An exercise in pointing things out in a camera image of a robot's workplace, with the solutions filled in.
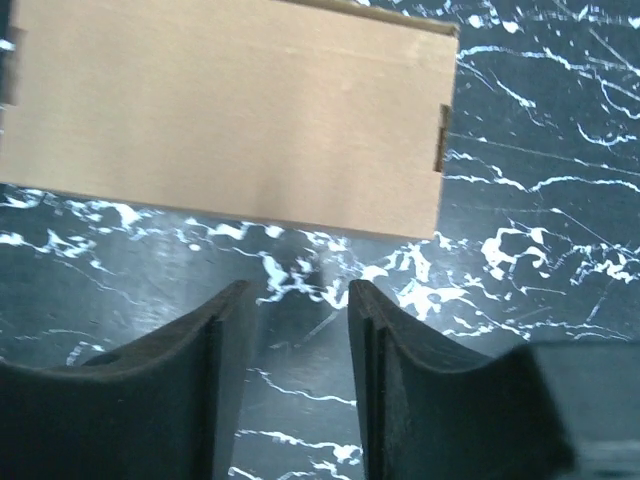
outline cardboard tab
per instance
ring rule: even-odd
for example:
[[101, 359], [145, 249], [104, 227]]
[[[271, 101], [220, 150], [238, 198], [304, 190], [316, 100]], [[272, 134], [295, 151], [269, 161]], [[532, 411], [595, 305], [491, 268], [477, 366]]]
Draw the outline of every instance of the cardboard tab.
[[343, 0], [22, 0], [12, 25], [0, 181], [433, 236], [454, 25]]

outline box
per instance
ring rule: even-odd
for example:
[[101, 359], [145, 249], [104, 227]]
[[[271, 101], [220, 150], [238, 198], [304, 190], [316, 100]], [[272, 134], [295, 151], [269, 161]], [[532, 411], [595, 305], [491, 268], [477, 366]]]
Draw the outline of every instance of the box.
[[434, 233], [455, 25], [343, 0], [22, 0], [11, 25], [1, 182]]

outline tabletop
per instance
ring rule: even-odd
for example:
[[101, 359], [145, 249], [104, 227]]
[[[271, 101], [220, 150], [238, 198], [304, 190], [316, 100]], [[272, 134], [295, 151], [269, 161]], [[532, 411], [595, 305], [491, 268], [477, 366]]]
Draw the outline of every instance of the tabletop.
[[489, 355], [542, 339], [639, 338], [640, 4], [371, 4], [461, 25], [432, 241], [283, 229], [5, 185], [0, 357], [79, 364], [232, 280], [253, 281], [259, 339], [231, 478], [361, 480], [350, 280], [373, 280], [419, 320]]

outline black marble surface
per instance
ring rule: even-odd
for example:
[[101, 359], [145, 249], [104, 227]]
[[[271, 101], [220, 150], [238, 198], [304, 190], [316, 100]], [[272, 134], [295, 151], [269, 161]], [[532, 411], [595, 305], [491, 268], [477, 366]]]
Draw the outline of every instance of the black marble surface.
[[539, 339], [639, 338], [640, 3], [375, 4], [462, 26], [433, 241], [5, 186], [0, 356], [72, 365], [233, 279], [253, 280], [260, 339], [231, 478], [360, 480], [349, 280], [373, 279], [420, 320], [487, 354]]

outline box flap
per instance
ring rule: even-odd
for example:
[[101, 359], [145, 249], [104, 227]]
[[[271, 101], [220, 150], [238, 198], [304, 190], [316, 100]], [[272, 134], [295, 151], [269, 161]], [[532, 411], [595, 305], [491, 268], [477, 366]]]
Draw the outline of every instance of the box flap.
[[22, 0], [0, 181], [431, 237], [455, 27], [303, 1]]

